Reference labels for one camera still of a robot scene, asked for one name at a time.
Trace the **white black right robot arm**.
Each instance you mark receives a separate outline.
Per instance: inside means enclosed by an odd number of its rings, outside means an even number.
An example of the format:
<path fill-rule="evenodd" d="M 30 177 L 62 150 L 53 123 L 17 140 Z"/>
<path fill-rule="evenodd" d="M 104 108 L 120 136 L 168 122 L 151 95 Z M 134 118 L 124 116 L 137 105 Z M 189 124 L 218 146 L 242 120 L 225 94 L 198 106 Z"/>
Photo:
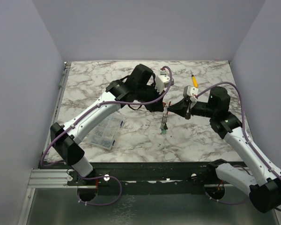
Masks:
<path fill-rule="evenodd" d="M 207 102 L 200 102 L 198 90 L 187 86 L 183 99 L 168 110 L 185 119 L 209 118 L 211 128 L 241 157 L 251 175 L 238 170 L 223 159 L 208 165 L 210 183 L 226 181 L 245 193 L 253 206 L 266 213 L 281 205 L 281 169 L 274 165 L 247 134 L 244 124 L 229 111 L 230 95 L 224 87 L 210 89 Z"/>

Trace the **silver key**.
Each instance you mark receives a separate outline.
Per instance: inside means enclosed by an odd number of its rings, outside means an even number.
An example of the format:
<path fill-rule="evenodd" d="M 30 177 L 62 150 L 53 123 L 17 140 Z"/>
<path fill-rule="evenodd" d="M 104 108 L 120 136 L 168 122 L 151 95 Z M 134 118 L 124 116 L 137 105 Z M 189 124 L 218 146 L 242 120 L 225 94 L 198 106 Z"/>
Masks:
<path fill-rule="evenodd" d="M 160 129 L 162 130 L 162 131 L 164 131 L 164 130 L 167 130 L 168 128 L 167 128 L 167 124 L 166 124 L 166 120 L 162 120 L 161 121 L 161 126 L 160 126 Z"/>

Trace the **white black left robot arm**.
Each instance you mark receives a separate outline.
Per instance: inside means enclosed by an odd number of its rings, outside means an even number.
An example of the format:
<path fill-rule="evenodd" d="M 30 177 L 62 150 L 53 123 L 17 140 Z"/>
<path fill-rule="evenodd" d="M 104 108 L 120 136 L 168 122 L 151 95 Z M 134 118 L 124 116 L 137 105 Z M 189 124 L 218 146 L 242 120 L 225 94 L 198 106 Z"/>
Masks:
<path fill-rule="evenodd" d="M 112 81 L 102 95 L 81 114 L 64 125 L 54 123 L 50 128 L 51 147 L 64 162 L 78 172 L 78 180 L 89 185 L 93 182 L 93 166 L 79 146 L 100 122 L 124 106 L 145 106 L 150 112 L 163 111 L 163 97 L 172 81 L 172 74 L 162 68 L 159 75 L 143 64 L 137 65 L 130 75 Z"/>

